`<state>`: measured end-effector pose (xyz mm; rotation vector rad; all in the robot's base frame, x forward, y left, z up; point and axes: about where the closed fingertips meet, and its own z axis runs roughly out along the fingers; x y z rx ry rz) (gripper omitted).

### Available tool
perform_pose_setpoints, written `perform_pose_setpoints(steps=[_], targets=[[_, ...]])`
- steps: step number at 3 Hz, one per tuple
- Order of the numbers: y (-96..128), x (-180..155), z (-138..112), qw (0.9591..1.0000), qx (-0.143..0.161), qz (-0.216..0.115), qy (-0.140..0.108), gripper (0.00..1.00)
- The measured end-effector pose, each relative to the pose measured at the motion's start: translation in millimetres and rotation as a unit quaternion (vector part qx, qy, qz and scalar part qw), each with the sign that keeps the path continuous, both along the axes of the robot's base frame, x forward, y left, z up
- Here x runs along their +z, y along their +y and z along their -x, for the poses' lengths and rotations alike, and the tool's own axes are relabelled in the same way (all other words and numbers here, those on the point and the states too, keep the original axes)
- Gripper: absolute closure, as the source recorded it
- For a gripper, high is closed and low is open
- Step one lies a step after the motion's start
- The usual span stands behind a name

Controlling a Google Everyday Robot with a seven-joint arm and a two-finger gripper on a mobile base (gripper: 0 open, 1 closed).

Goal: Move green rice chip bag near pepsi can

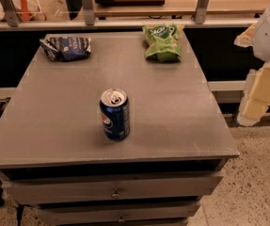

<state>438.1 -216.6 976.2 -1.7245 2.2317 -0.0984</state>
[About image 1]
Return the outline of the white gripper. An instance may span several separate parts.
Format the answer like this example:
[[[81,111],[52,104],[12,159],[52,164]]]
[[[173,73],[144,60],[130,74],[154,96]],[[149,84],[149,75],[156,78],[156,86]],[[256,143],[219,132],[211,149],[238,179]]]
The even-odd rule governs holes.
[[[253,46],[254,56],[265,61],[258,70],[250,70],[236,120],[242,126],[259,122],[270,106],[270,6],[256,23],[234,40],[240,47]]]

